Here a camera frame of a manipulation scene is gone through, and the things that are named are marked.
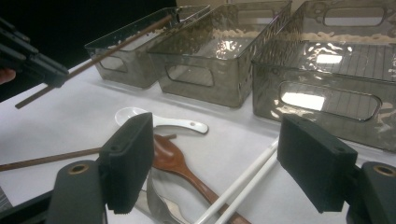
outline wooden chopstick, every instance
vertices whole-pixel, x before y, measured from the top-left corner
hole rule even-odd
[[[169,134],[169,135],[164,136],[164,138],[174,139],[174,138],[177,138],[177,135]],[[91,148],[91,149],[86,149],[86,150],[81,150],[81,151],[76,151],[76,152],[64,153],[64,154],[60,154],[60,155],[56,155],[56,156],[43,157],[43,158],[29,160],[29,161],[17,161],[17,162],[13,162],[13,163],[9,163],[9,164],[3,164],[3,165],[0,165],[0,172],[20,169],[20,168],[28,167],[28,166],[40,165],[40,164],[44,164],[44,163],[50,163],[50,162],[54,162],[54,161],[63,161],[63,160],[72,159],[75,157],[88,156],[91,154],[99,153],[100,149],[101,149],[100,147],[96,147],[96,148]]]
[[[160,21],[157,21],[153,24],[151,24],[150,26],[148,26],[147,28],[145,28],[144,30],[142,30],[140,33],[131,36],[130,38],[127,38],[126,40],[124,40],[123,42],[121,42],[119,45],[117,45],[114,49],[110,49],[108,50],[106,53],[92,59],[91,61],[83,64],[81,67],[77,68],[76,70],[74,70],[73,72],[71,72],[69,74],[69,76],[67,77],[66,80],[69,80],[72,77],[75,77],[77,75],[79,75],[80,73],[82,73],[83,71],[87,70],[88,68],[90,68],[91,66],[95,65],[96,63],[99,63],[100,61],[102,61],[104,58],[110,56],[111,54],[113,54],[114,52],[118,51],[119,49],[122,49],[124,47],[126,47],[127,45],[129,45],[130,43],[132,43],[133,41],[135,41],[137,38],[146,35],[147,33],[150,33],[152,31],[154,31],[155,29],[157,29],[158,27],[163,27],[164,24],[168,23],[170,20],[172,20],[172,16],[168,15],[164,18],[162,18]],[[30,103],[32,103],[34,100],[38,99],[39,97],[45,95],[46,93],[48,93],[49,91],[52,91],[54,88],[51,86],[47,86],[46,88],[44,88],[41,91],[38,91],[37,93],[29,96],[28,98],[26,98],[25,100],[19,102],[18,104],[15,105],[15,107],[17,107],[18,109],[21,109],[22,107],[29,105]]]

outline white table surface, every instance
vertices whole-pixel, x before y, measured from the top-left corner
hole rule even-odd
[[[18,110],[15,104],[41,90],[37,86],[0,104],[0,164],[25,161],[93,147],[101,147],[119,128],[115,113],[136,106],[153,114],[193,119],[206,123],[209,133],[201,135],[177,128],[158,128],[155,133],[176,133],[191,170],[218,195],[225,191],[278,136],[280,124],[252,113],[250,94],[241,108],[232,109],[164,94],[158,83],[147,90],[100,78],[92,67],[83,74]],[[396,155],[356,144],[358,164],[382,161],[396,165]],[[0,173],[0,186],[13,205],[23,203],[54,185],[59,169],[97,155],[57,161]],[[161,195],[176,202],[190,222],[209,207],[185,180],[155,172]],[[347,204],[342,213],[319,214],[289,174],[278,163],[248,195],[238,212],[252,223],[346,223]],[[110,224],[154,223],[137,209],[128,215],[107,212]]]

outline white ceramic spoon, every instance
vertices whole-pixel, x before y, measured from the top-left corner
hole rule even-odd
[[[129,118],[144,113],[148,113],[148,111],[137,107],[125,107],[117,111],[115,119],[117,124],[121,126]],[[152,124],[154,128],[158,126],[177,126],[182,128],[188,128],[198,133],[207,133],[207,131],[209,130],[207,125],[197,121],[188,119],[167,119],[155,115],[152,115]]]

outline chopstick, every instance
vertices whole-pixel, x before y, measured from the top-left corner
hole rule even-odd
[[[69,74],[69,76],[67,77],[67,80],[70,80],[71,78],[79,75],[80,73],[82,73],[83,71],[87,70],[88,68],[92,67],[93,65],[95,65],[96,63],[101,62],[104,58],[110,56],[111,54],[115,53],[117,50],[122,49],[124,47],[126,47],[127,45],[129,45],[130,43],[132,43],[133,41],[135,41],[137,38],[154,31],[155,29],[157,29],[158,27],[162,27],[164,24],[166,24],[167,22],[169,22],[170,20],[172,20],[172,16],[168,15],[164,18],[162,18],[161,20],[154,22],[153,24],[151,24],[150,26],[148,26],[147,28],[143,29],[140,33],[131,36],[130,38],[127,38],[126,40],[124,40],[123,42],[121,42],[120,44],[118,44],[114,49],[110,49],[108,50],[106,53],[92,59],[91,61],[83,64],[81,67],[77,68],[76,70],[74,70],[73,72],[71,72]],[[24,99],[23,101],[17,103],[15,105],[15,107],[17,107],[18,109],[21,109],[22,107],[29,105],[30,103],[32,103],[34,100],[38,99],[39,97],[45,95],[46,93],[52,91],[54,88],[51,86],[47,86],[46,88],[44,88],[41,91],[38,91],[37,93],[29,96],[28,98]]]
[[[247,182],[253,179],[247,184],[247,186],[242,190],[242,192],[235,198],[235,203],[232,203],[228,209],[223,213],[218,221],[227,221],[233,212],[236,210],[237,206],[248,196],[251,190],[257,185],[257,183],[265,176],[270,168],[276,163],[276,151],[279,137],[274,141],[274,143],[269,146],[260,157],[255,160],[244,173],[242,173],[226,191],[221,194],[221,196],[204,212],[200,218],[195,222],[195,224],[206,223],[211,217],[213,217],[219,209],[226,203],[226,201],[234,195],[234,193],[241,189],[242,186],[246,186]]]
[[[260,171],[251,179],[247,186],[239,193],[239,195],[233,200],[228,209],[221,215],[215,224],[226,223],[228,219],[233,215],[238,206],[245,200],[249,193],[256,187],[257,184],[268,174],[268,172],[275,166],[277,159],[274,153],[267,163],[260,169]]]
[[[177,138],[177,136],[174,133],[165,135],[164,137],[167,139]],[[50,162],[54,162],[54,161],[63,161],[63,160],[68,160],[68,159],[72,159],[75,157],[88,156],[91,154],[99,153],[100,150],[101,150],[100,147],[96,147],[96,148],[85,149],[85,150],[76,151],[76,152],[69,152],[69,153],[64,153],[64,154],[55,155],[55,156],[48,156],[48,157],[33,159],[33,160],[29,160],[29,161],[17,161],[17,162],[13,162],[13,163],[9,163],[9,164],[3,164],[3,165],[0,165],[0,172],[20,169],[20,168],[24,168],[24,167],[40,165],[40,164],[45,164],[45,163],[50,163]]]

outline clear plastic bin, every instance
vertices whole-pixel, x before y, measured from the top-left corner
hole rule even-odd
[[[85,46],[85,49],[94,59],[170,15],[170,21],[163,26],[137,38],[128,46],[96,64],[102,79],[145,89],[155,83],[160,76],[154,70],[151,59],[146,53],[147,49],[189,22],[202,17],[209,10],[209,6],[163,8],[111,34],[92,41]]]
[[[254,114],[396,151],[396,2],[309,1],[253,59]]]
[[[289,17],[289,1],[213,9],[148,51],[163,92],[241,106],[251,92],[251,59]]]

